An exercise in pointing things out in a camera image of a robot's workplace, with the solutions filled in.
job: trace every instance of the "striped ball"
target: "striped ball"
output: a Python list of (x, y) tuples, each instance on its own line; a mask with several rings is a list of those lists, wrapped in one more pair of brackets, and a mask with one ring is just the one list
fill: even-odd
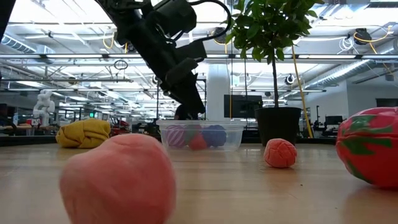
[(166, 141), (170, 147), (181, 148), (185, 146), (184, 127), (181, 125), (170, 125), (166, 128)]

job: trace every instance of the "tree trunk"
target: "tree trunk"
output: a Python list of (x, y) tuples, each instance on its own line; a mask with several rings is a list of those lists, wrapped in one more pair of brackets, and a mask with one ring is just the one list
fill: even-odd
[(274, 76), (274, 103), (275, 107), (279, 107), (279, 95), (278, 95), (278, 79), (276, 77), (276, 62), (275, 62), (275, 53), (272, 54), (272, 74)]

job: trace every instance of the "plastic container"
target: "plastic container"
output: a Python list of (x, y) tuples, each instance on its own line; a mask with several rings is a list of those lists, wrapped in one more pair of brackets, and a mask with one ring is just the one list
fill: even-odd
[(241, 145), (245, 123), (159, 120), (157, 125), (167, 149), (236, 151)]

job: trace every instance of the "wooden table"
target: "wooden table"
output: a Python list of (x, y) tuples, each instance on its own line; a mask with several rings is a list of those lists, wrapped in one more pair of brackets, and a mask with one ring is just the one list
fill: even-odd
[[(178, 200), (169, 224), (398, 223), (398, 192), (349, 175), (333, 146), (298, 145), (293, 169), (266, 166), (259, 149), (170, 152)], [(55, 144), (0, 148), (0, 223), (68, 223), (58, 175), (80, 152)]]

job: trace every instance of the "white column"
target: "white column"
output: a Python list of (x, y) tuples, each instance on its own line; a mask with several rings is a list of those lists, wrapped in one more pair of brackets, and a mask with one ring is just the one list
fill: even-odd
[(209, 66), (206, 106), (209, 121), (229, 121), (229, 118), (224, 118), (224, 95), (229, 94), (230, 82), (227, 64)]

